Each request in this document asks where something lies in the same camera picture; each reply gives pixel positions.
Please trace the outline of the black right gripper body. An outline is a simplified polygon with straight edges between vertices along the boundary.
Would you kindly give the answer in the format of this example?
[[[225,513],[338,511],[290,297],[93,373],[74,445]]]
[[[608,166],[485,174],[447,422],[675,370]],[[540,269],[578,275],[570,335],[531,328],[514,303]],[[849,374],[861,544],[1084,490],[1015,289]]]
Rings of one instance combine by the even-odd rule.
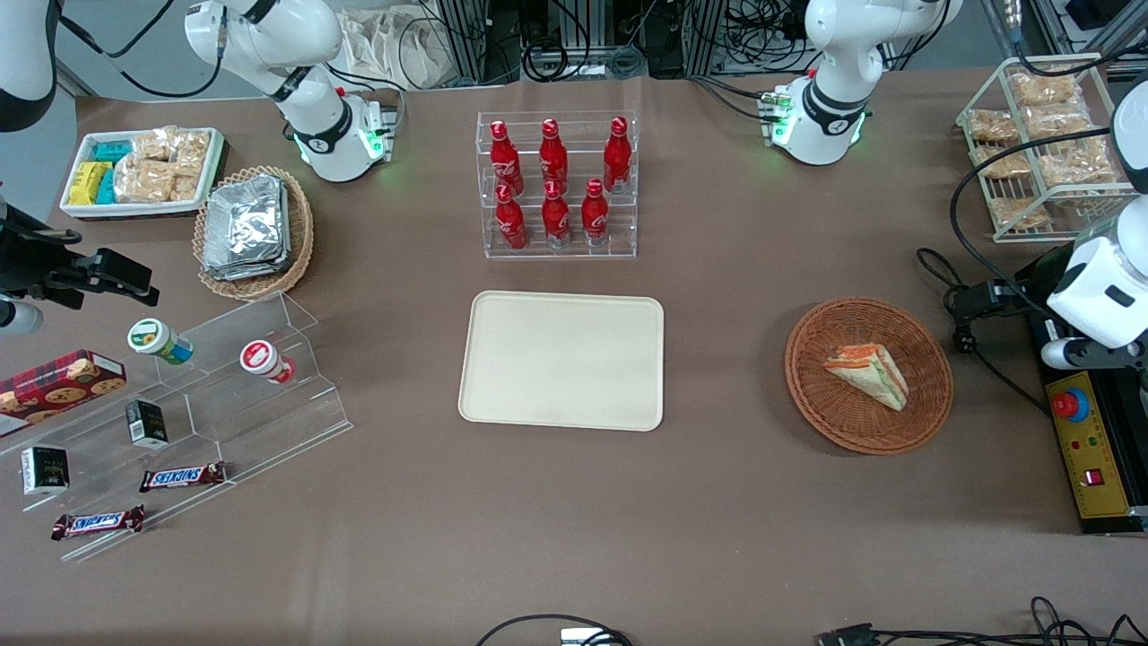
[[[44,299],[44,279],[57,271],[70,275],[73,260],[82,257],[68,248],[82,242],[82,233],[53,229],[7,202],[3,202],[1,225],[3,297]]]

